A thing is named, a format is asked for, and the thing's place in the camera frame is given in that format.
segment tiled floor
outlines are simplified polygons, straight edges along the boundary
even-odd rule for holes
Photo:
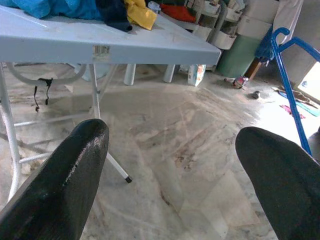
[[[68,76],[73,71],[61,64],[18,69],[35,79]],[[110,128],[109,151],[133,182],[126,184],[106,161],[81,239],[277,239],[237,158],[234,141],[242,127],[252,125],[297,141],[293,118],[279,107],[286,100],[260,78],[247,89],[234,89],[208,72],[196,88],[179,74],[171,84],[162,82],[163,70],[163,66],[140,65],[135,85],[125,86],[122,66],[108,83],[101,117]],[[78,81],[52,86],[48,106],[45,89],[39,89],[40,113],[36,113],[33,87],[18,82],[6,68],[5,76],[16,122],[90,107],[90,85]],[[258,100],[248,97],[255,90],[261,91]],[[303,114],[311,136],[319,120]],[[21,155],[52,151],[75,124],[69,120],[17,129]],[[0,130],[2,209],[11,183],[11,159],[3,125]],[[24,165],[24,179],[38,165]]]

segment dark navy cloth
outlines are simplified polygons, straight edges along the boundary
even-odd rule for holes
[[[123,0],[0,0],[0,5],[20,8],[38,19],[63,15],[104,21],[126,32],[132,29]]]
[[[272,50],[271,36],[273,33],[273,25],[269,28],[260,45],[255,51],[255,56],[260,60],[260,62],[267,62],[274,59],[275,54]]]

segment clothes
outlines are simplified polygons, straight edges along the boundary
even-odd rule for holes
[[[284,92],[278,92],[278,93],[279,93],[282,97],[284,97],[284,98],[286,98],[286,99],[288,98],[288,97],[287,97],[287,94],[285,94]],[[297,106],[299,106],[300,108],[306,110],[308,113],[312,114],[312,115],[315,116],[315,117],[319,117],[319,116],[320,116],[320,110],[318,110],[318,109],[314,109],[314,108],[312,108],[312,107],[308,107],[308,106],[306,106],[305,104],[303,104],[302,102],[299,102],[299,101],[296,101],[295,104],[296,104]]]
[[[95,4],[105,24],[124,32],[132,30],[123,0],[95,0]]]
[[[260,62],[264,63],[271,61],[275,58],[274,51],[272,50],[271,37],[273,33],[273,26],[271,26],[260,42],[260,45],[255,50],[255,57],[259,59]]]
[[[129,22],[151,30],[157,19],[157,14],[147,8],[145,0],[124,1]]]
[[[104,21],[126,32],[132,29],[123,0],[0,0],[0,5],[20,8],[38,19],[64,15]]]
[[[292,115],[292,111],[291,111],[291,108],[287,105],[280,105],[280,107],[282,107],[286,112],[288,112],[288,114]],[[300,114],[300,118],[301,119],[305,119],[306,117],[303,116],[301,113]]]
[[[173,5],[160,5],[162,12],[168,16],[177,19],[179,21],[184,21],[188,23],[195,23],[196,17],[192,16],[185,6],[173,6]]]
[[[278,45],[284,44],[292,38],[303,3],[304,0],[279,1],[279,8],[273,21],[273,31],[284,27],[290,30],[290,34],[287,36],[279,34],[276,37],[276,42]]]
[[[278,92],[279,94],[280,93],[286,93],[286,90],[283,86],[280,86],[279,88],[277,87],[272,87],[272,89],[276,92]],[[303,95],[301,92],[299,91],[295,91],[295,90],[292,90],[292,93],[294,95],[294,98],[296,101],[300,102],[300,103],[304,103],[304,104],[307,104],[309,106],[312,106],[314,107],[315,109],[318,109],[318,106],[313,102],[311,101],[311,99],[309,97],[306,97],[305,95]]]

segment black strap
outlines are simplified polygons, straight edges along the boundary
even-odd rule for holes
[[[54,79],[46,79],[46,78],[39,78],[38,81],[44,81],[46,83],[47,89],[46,89],[46,100],[45,100],[45,105],[48,105],[49,103],[49,96],[48,96],[48,92],[49,92],[49,88],[51,87],[52,81]],[[37,90],[38,90],[38,86],[34,86],[34,93],[33,93],[33,98],[34,98],[34,102],[36,104],[35,107],[35,111],[38,113],[39,112],[39,104],[37,103],[37,99],[36,99],[36,94],[37,94]]]

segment sticker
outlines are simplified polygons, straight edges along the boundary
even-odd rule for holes
[[[107,45],[94,45],[93,46],[93,60],[94,61],[108,61],[110,46]]]

